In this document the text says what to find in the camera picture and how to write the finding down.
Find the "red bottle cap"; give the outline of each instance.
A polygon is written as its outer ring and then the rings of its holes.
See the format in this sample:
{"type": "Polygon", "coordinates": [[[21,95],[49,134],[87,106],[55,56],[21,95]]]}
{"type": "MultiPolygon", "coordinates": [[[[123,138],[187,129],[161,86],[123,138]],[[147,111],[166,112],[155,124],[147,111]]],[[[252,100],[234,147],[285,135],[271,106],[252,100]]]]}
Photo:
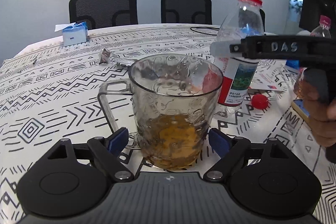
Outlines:
{"type": "Polygon", "coordinates": [[[323,23],[325,25],[331,25],[331,19],[327,16],[320,16],[320,23],[323,23]]]}
{"type": "Polygon", "coordinates": [[[256,94],[252,97],[252,106],[256,109],[266,109],[268,107],[268,98],[262,94],[256,94]]]}

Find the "chair backrest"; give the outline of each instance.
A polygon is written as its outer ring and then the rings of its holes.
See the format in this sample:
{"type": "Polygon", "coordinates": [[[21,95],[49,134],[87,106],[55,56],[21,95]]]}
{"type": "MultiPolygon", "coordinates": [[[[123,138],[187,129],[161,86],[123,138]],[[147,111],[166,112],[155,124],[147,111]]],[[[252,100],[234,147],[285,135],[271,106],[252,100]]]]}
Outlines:
{"type": "Polygon", "coordinates": [[[137,0],[70,0],[70,22],[88,29],[138,24],[137,0]]]}
{"type": "Polygon", "coordinates": [[[161,0],[161,23],[212,24],[211,0],[161,0]]]}
{"type": "Polygon", "coordinates": [[[265,31],[265,12],[264,10],[260,9],[260,15],[261,15],[262,24],[264,25],[264,31],[265,31]]]}

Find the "patterned tablecloth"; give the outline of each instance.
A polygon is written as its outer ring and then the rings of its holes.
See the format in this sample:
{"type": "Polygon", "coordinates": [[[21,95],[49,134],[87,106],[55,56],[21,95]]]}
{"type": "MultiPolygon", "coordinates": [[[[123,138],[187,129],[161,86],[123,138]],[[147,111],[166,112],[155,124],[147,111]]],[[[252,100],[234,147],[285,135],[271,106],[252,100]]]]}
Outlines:
{"type": "MultiPolygon", "coordinates": [[[[0,69],[0,223],[16,223],[24,212],[16,197],[20,177],[60,138],[73,143],[94,136],[110,135],[97,101],[102,82],[126,78],[126,69],[99,65],[99,50],[106,47],[120,57],[142,58],[161,52],[178,52],[212,60],[209,45],[215,36],[191,29],[195,25],[149,24],[89,31],[86,43],[63,47],[62,38],[28,46],[0,69]]],[[[216,34],[214,30],[202,32],[216,34]]],[[[266,110],[254,109],[251,90],[239,112],[229,118],[213,119],[213,127],[230,136],[252,142],[276,137],[291,149],[320,179],[323,193],[315,216],[325,224],[336,223],[336,166],[313,139],[302,118],[290,107],[296,75],[282,61],[264,61],[258,70],[267,71],[284,91],[263,92],[270,101],[266,110]]],[[[135,131],[131,98],[108,97],[119,126],[135,131]]],[[[189,171],[201,175],[219,159],[208,142],[189,171]]],[[[133,173],[163,172],[143,160],[138,150],[124,150],[120,161],[133,173]]]]}

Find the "person's hand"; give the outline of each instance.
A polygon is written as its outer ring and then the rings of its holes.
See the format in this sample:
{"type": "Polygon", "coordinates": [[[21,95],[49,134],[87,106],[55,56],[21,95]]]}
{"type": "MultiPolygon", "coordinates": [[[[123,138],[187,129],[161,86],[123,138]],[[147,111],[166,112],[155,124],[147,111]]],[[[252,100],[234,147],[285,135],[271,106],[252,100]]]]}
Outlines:
{"type": "Polygon", "coordinates": [[[311,132],[316,142],[328,147],[336,143],[336,100],[330,105],[318,102],[317,89],[302,81],[303,106],[309,112],[311,132]]]}

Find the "handheld device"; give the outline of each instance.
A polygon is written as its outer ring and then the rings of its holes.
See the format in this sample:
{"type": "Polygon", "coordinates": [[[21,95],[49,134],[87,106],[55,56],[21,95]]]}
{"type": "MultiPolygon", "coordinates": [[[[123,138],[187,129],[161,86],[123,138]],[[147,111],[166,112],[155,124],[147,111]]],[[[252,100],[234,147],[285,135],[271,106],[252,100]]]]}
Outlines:
{"type": "MultiPolygon", "coordinates": [[[[336,98],[336,40],[298,35],[254,36],[223,42],[227,57],[299,60],[307,67],[305,80],[315,86],[322,103],[336,98]]],[[[326,158],[336,163],[336,144],[327,147],[326,158]]]]}
{"type": "Polygon", "coordinates": [[[208,138],[221,159],[203,178],[198,172],[134,177],[117,159],[126,128],[85,144],[61,139],[17,185],[27,214],[20,224],[320,223],[312,216],[320,182],[281,141],[251,143],[216,128],[208,138]],[[247,165],[251,159],[260,161],[247,165]]]}

